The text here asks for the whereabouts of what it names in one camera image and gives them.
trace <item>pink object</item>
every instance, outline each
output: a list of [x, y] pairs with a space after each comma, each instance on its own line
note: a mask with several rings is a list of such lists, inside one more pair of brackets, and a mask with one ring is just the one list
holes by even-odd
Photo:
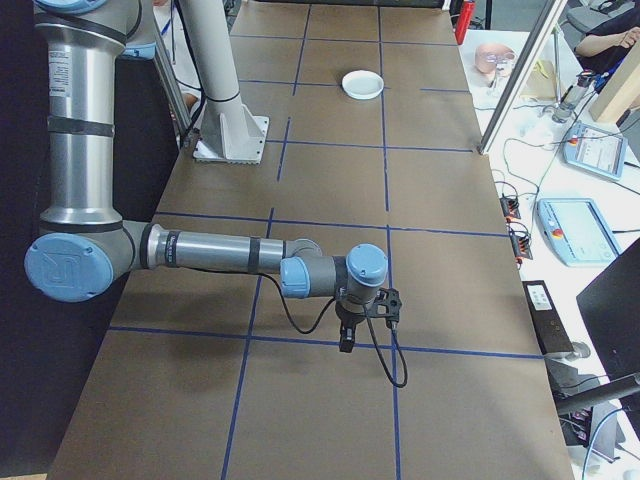
[[476, 68], [485, 75], [490, 74], [496, 69], [498, 57], [507, 53], [514, 52], [502, 43], [483, 43], [476, 48]]

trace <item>desk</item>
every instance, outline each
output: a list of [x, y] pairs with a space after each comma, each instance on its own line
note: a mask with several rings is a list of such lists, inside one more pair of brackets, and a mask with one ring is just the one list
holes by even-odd
[[[481, 128], [485, 128], [491, 118], [492, 111], [484, 110], [495, 107], [497, 99], [486, 94], [486, 79], [474, 67], [474, 53], [478, 45], [486, 42], [503, 43], [511, 47], [515, 52], [520, 52], [527, 32], [502, 32], [502, 31], [469, 31], [465, 43], [460, 47], [460, 56], [465, 69], [465, 74], [470, 84], [470, 91], [474, 97], [474, 104], [478, 109], [478, 121]], [[564, 37], [560, 37], [560, 62], [561, 82], [565, 86], [571, 85], [575, 75], [582, 69], [567, 45]], [[550, 39], [542, 53], [542, 58], [553, 60], [553, 40]], [[590, 197], [593, 198], [602, 211], [607, 223], [612, 230], [626, 230], [638, 228], [638, 215], [630, 215], [629, 212], [640, 210], [640, 196], [624, 190], [613, 183], [601, 180], [597, 177], [576, 170], [561, 159], [559, 153], [554, 158], [554, 151], [542, 148], [532, 148], [517, 142], [509, 142], [505, 148], [506, 139], [510, 137], [523, 138], [532, 143], [535, 139], [527, 137], [531, 134], [533, 126], [539, 122], [541, 108], [518, 108], [509, 114], [504, 123], [503, 131], [492, 146], [489, 156], [491, 167], [494, 169], [494, 179], [507, 181], [513, 184], [519, 193], [531, 192], [534, 188], [531, 184], [510, 175], [507, 172], [506, 161], [513, 173], [532, 180], [539, 184], [544, 176], [538, 198], [544, 197]], [[588, 107], [583, 111], [581, 120], [585, 123], [595, 124], [589, 115]], [[563, 128], [554, 131], [553, 141], [560, 141], [564, 131], [570, 123]], [[618, 131], [615, 125], [600, 125], [609, 131]], [[637, 159], [630, 149], [627, 149], [627, 161], [637, 164]], [[640, 190], [640, 171], [625, 167], [621, 184]], [[498, 191], [502, 191], [502, 185], [498, 184]], [[505, 194], [512, 192], [507, 188]], [[534, 259], [525, 260], [520, 270], [522, 280], [544, 280], [556, 305], [560, 318], [572, 341], [585, 342], [591, 348], [593, 354], [588, 359], [572, 362], [571, 365], [579, 369], [580, 373], [604, 374], [602, 364], [595, 354], [595, 350], [585, 329], [575, 297], [580, 293], [603, 268], [570, 268], [566, 267], [554, 253], [548, 248], [536, 222], [532, 222], [533, 195], [521, 197], [520, 211], [523, 223], [532, 228], [532, 252]], [[638, 234], [616, 235], [616, 239], [623, 249], [626, 249], [638, 238]], [[618, 414], [618, 420], [622, 426], [628, 442], [626, 448], [633, 452], [640, 452], [638, 439], [631, 428], [626, 415]], [[572, 456], [581, 466], [581, 458], [584, 458], [584, 449], [572, 449]], [[638, 468], [637, 462], [629, 456], [622, 454], [623, 460], [614, 465], [603, 466], [602, 474], [606, 477], [622, 478], [625, 468]]]
[[[255, 277], [135, 272], [50, 478], [570, 479], [448, 12], [250, 1], [232, 45], [271, 117], [262, 163], [184, 155], [156, 220], [380, 245], [409, 384], [390, 387], [366, 328], [340, 354], [332, 312], [301, 338]], [[342, 92], [359, 68], [382, 96]], [[307, 326], [324, 303], [291, 309]]]

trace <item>white bowl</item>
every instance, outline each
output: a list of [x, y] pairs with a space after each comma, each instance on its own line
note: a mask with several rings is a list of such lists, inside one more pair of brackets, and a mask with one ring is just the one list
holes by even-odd
[[377, 73], [356, 70], [342, 78], [342, 88], [351, 98], [369, 100], [380, 95], [384, 88], [384, 80]]

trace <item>person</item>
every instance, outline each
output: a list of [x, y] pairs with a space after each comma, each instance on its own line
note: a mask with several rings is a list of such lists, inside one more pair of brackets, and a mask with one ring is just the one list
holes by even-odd
[[200, 100], [200, 82], [187, 47], [180, 15], [169, 0], [153, 0], [153, 14], [180, 85], [184, 103], [187, 110], [192, 111]]
[[[640, 5], [607, 20], [587, 33], [576, 46], [575, 53], [583, 68], [609, 77], [624, 61], [636, 42], [640, 41]], [[631, 110], [640, 108], [640, 92]]]

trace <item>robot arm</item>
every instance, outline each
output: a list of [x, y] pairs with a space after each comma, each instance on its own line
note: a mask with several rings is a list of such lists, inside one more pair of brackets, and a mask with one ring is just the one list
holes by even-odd
[[[356, 325], [365, 319], [384, 317], [395, 328], [400, 299], [381, 288], [387, 259], [373, 245], [331, 257], [310, 240], [180, 232], [123, 220], [112, 206], [115, 59], [123, 52], [153, 57], [151, 0], [35, 0], [35, 6], [36, 28], [49, 45], [52, 161], [51, 206], [41, 215], [42, 236], [25, 257], [36, 288], [59, 301], [80, 302], [136, 269], [279, 272], [286, 297], [336, 300], [341, 351], [351, 351]], [[240, 99], [222, 2], [189, 0], [182, 9], [202, 59], [196, 64], [207, 97], [204, 122], [217, 125], [208, 130], [204, 150], [255, 163], [266, 125]], [[212, 39], [216, 48], [200, 47]]]

